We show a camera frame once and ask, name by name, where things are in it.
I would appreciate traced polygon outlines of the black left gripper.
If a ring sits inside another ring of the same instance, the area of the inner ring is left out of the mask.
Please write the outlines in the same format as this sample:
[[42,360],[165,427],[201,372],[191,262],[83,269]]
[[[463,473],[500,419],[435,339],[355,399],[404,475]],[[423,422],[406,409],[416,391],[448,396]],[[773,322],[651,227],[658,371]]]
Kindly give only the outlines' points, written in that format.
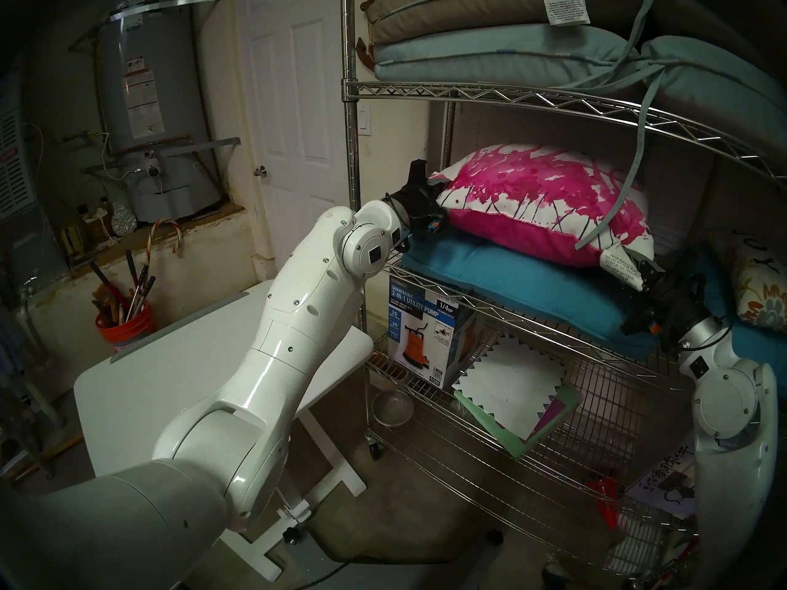
[[386,194],[385,201],[393,207],[409,235],[420,240],[449,225],[448,210],[434,196],[440,192],[441,180],[428,177],[427,162],[416,159],[409,165],[409,185]]

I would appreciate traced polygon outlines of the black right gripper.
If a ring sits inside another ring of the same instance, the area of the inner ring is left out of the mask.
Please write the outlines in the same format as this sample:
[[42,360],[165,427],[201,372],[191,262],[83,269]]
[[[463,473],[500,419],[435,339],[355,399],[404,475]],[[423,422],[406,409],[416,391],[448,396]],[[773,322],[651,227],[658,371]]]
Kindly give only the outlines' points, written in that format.
[[621,324],[626,336],[651,333],[660,337],[666,351],[697,351],[690,332],[713,315],[704,303],[707,279],[700,272],[685,276],[666,271],[655,260],[627,256],[625,284],[643,284],[635,292],[632,312]]

